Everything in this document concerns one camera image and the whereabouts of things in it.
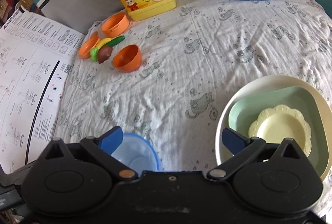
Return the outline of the green square plastic plate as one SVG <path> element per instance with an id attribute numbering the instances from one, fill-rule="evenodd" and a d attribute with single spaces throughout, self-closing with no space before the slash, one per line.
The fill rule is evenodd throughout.
<path id="1" fill-rule="evenodd" d="M 259 113 L 282 104 L 301 111 L 305 120 L 310 124 L 312 149 L 308 159 L 316 172 L 322 176 L 327 169 L 329 149 L 318 106 L 314 97 L 306 89 L 291 86 L 245 96 L 232 106 L 228 115 L 228 126 L 249 137 L 249 127 L 257 119 Z"/>

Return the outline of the cream round large plate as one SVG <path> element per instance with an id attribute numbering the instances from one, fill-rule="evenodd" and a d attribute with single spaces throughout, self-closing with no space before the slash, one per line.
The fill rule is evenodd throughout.
<path id="1" fill-rule="evenodd" d="M 321 177 L 322 180 L 324 180 L 329 170 L 331 169 L 331 109 L 329 104 L 325 101 L 322 94 L 316 90 L 314 87 L 312 87 L 309 83 L 307 83 L 304 80 L 291 77 L 291 76 L 281 76 L 281 75 L 271 75 L 271 76 L 265 76 L 261 77 L 259 79 L 256 79 L 254 81 L 251 81 L 250 83 L 246 84 L 244 87 L 242 87 L 236 94 L 233 95 L 233 97 L 230 99 L 230 101 L 227 103 L 226 107 L 224 108 L 220 120 L 218 122 L 217 126 L 217 132 L 216 132 L 216 141 L 215 141 L 215 153 L 216 153 L 216 160 L 217 164 L 222 164 L 223 162 L 226 162 L 228 159 L 230 159 L 233 154 L 223 145 L 221 133 L 222 130 L 228 126 L 228 115 L 232 108 L 232 106 L 241 98 L 253 94 L 258 94 L 261 92 L 268 92 L 278 89 L 283 89 L 291 86 L 299 86 L 304 89 L 306 89 L 316 101 L 316 104 L 318 106 L 323 126 L 325 129 L 326 139 L 327 139 L 327 146 L 329 149 L 329 161 L 327 164 L 327 169 L 324 172 L 324 174 Z"/>

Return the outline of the yellow scalloped small plate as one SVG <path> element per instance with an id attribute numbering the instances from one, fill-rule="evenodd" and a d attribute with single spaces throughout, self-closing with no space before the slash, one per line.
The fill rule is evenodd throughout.
<path id="1" fill-rule="evenodd" d="M 311 127 L 298 109 L 278 105 L 261 111 L 250 125 L 249 137 L 262 138 L 268 143 L 281 143 L 285 138 L 294 139 L 306 156 L 312 149 Z"/>

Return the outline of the orange toy bowl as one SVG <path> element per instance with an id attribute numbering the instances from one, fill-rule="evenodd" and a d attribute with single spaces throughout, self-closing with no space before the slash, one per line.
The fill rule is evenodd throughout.
<path id="1" fill-rule="evenodd" d="M 115 55 L 112 63 L 121 72 L 136 71 L 142 63 L 141 50 L 137 45 L 128 45 Z"/>

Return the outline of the white cat print cloth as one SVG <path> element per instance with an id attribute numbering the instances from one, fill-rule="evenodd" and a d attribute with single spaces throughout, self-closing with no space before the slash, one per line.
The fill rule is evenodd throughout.
<path id="1" fill-rule="evenodd" d="M 293 76 L 331 99 L 331 19 L 315 0 L 176 1 L 116 46 L 140 48 L 139 70 L 75 59 L 56 137 L 75 143 L 120 126 L 148 140 L 163 170 L 207 171 L 220 115 L 249 82 Z"/>

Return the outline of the light green toy piece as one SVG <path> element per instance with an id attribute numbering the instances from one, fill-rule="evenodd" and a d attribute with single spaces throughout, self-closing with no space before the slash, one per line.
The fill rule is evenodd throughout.
<path id="1" fill-rule="evenodd" d="M 98 61 L 98 48 L 93 48 L 90 50 L 90 58 L 92 61 Z"/>

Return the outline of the orange toy lid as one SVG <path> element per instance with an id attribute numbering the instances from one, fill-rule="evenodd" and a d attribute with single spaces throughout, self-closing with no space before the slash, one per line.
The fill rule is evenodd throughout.
<path id="1" fill-rule="evenodd" d="M 96 47 L 100 41 L 98 32 L 91 34 L 90 38 L 81 45 L 78 55 L 82 59 L 88 59 L 90 57 L 90 51 Z"/>

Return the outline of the yellow toy banana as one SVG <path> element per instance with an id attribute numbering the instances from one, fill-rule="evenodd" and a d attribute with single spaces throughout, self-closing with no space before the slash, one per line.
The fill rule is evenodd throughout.
<path id="1" fill-rule="evenodd" d="M 103 38 L 102 40 L 100 40 L 97 45 L 96 48 L 100 49 L 102 48 L 104 45 L 106 45 L 107 43 L 109 43 L 112 40 L 112 38 Z"/>

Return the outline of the green toy cucumber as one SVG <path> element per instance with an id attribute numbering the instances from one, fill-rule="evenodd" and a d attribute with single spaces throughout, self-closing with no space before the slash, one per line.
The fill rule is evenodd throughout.
<path id="1" fill-rule="evenodd" d="M 109 46 L 109 47 L 115 47 L 116 45 L 120 44 L 122 41 L 124 41 L 126 39 L 125 36 L 118 36 L 116 38 L 113 38 L 111 41 L 107 42 L 105 44 L 105 46 Z"/>

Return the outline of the white instruction sheet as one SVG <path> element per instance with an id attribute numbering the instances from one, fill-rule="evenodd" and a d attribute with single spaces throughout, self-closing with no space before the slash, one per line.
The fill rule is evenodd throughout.
<path id="1" fill-rule="evenodd" d="M 10 174 L 52 140 L 65 82 L 85 35 L 18 8 L 1 27 L 1 167 Z"/>

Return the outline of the orange toy pot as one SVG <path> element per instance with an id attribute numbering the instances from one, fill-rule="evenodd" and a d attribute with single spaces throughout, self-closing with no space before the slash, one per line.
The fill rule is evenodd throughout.
<path id="1" fill-rule="evenodd" d="M 102 25 L 101 30 L 105 36 L 115 38 L 124 33 L 130 25 L 126 13 L 120 12 L 112 15 Z"/>

